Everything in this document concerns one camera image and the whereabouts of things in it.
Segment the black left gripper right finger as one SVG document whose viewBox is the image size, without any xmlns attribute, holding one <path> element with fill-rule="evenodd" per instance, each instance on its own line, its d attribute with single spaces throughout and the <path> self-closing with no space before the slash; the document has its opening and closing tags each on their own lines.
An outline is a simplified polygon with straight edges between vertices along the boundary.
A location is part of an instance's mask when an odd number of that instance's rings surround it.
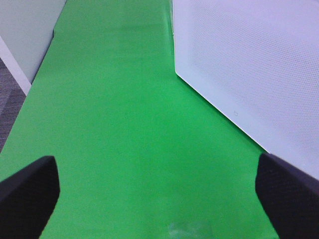
<svg viewBox="0 0 319 239">
<path fill-rule="evenodd" d="M 319 182 L 281 158 L 262 153 L 255 192 L 281 239 L 319 237 Z"/>
</svg>

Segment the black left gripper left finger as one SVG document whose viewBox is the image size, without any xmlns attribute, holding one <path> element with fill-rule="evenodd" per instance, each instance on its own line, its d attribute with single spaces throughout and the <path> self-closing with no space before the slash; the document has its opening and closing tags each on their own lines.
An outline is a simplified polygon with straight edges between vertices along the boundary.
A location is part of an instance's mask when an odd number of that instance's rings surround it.
<svg viewBox="0 0 319 239">
<path fill-rule="evenodd" d="M 44 156 L 0 183 L 0 237 L 38 239 L 60 195 L 57 163 Z"/>
</svg>

